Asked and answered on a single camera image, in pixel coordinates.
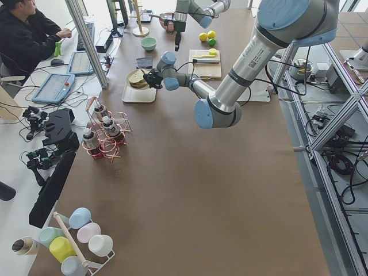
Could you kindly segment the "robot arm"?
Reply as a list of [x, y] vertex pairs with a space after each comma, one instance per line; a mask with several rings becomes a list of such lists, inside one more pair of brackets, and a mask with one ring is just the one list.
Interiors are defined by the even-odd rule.
[[239, 97], [273, 55], [290, 44], [309, 47], [332, 41], [338, 14], [339, 1], [261, 1], [251, 40], [218, 88], [213, 89], [194, 75], [179, 73], [174, 66], [176, 57], [170, 51], [144, 74], [144, 79], [150, 87], [176, 90], [182, 86], [198, 95], [194, 116], [199, 127], [231, 127], [242, 116]]
[[231, 2], [228, 0], [213, 1], [210, 6], [202, 9], [193, 0], [178, 0], [173, 19], [174, 31], [176, 32], [174, 51], [179, 51], [182, 33], [186, 30], [188, 16], [191, 16], [201, 27], [206, 29], [212, 23], [212, 20], [220, 13], [227, 11], [230, 5]]

